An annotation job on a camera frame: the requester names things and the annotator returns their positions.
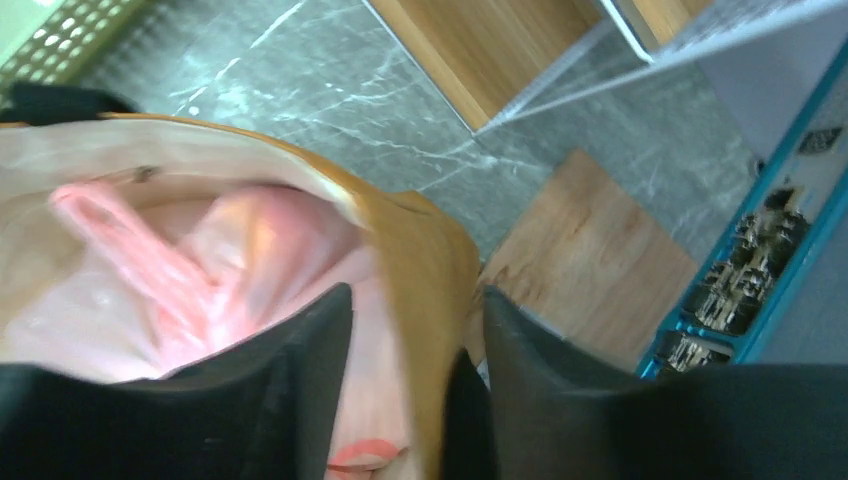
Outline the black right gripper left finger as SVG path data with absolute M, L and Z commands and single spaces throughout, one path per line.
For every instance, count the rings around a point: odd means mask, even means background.
M 320 479 L 352 329 L 338 284 L 163 380 L 1 369 L 5 479 Z

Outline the grey metal equipment box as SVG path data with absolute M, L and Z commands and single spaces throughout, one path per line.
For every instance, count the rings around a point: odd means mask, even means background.
M 847 361 L 847 53 L 840 50 L 637 365 Z

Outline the brown paper grocery bag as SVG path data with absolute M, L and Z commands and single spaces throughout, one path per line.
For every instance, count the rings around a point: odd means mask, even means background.
M 444 409 L 480 268 L 465 229 L 415 192 L 388 193 L 312 152 L 253 132 L 140 114 L 1 129 L 1 329 L 19 299 L 59 275 L 68 240 L 47 220 L 67 184 L 113 187 L 136 211 L 282 186 L 330 202 L 374 253 L 400 345 L 410 447 L 404 479 L 435 479 Z

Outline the green plastic basket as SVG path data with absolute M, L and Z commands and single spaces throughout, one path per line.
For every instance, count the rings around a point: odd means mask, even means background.
M 15 83 L 75 79 L 148 8 L 141 0 L 1 0 L 1 106 Z

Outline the wooden board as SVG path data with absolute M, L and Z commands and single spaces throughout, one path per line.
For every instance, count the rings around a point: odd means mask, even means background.
M 480 283 L 634 370 L 696 269 L 651 214 L 574 150 L 491 255 Z

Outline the pink plastic bag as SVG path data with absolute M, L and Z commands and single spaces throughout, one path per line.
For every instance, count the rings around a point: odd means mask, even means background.
M 282 186 L 143 212 L 111 186 L 56 189 L 59 275 L 19 299 L 1 357 L 102 383 L 158 379 L 291 318 L 337 283 L 353 329 L 327 475 L 367 478 L 411 445 L 400 345 L 373 250 L 334 205 Z

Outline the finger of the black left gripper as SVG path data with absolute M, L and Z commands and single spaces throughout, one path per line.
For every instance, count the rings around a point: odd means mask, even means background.
M 118 95 L 80 86 L 16 82 L 8 93 L 11 104 L 1 109 L 2 124 L 50 126 L 136 112 L 131 102 Z

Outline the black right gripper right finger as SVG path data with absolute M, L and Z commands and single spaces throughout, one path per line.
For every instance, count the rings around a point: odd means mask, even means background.
M 700 367 L 642 380 L 483 296 L 489 375 L 462 352 L 446 479 L 843 479 L 847 369 Z

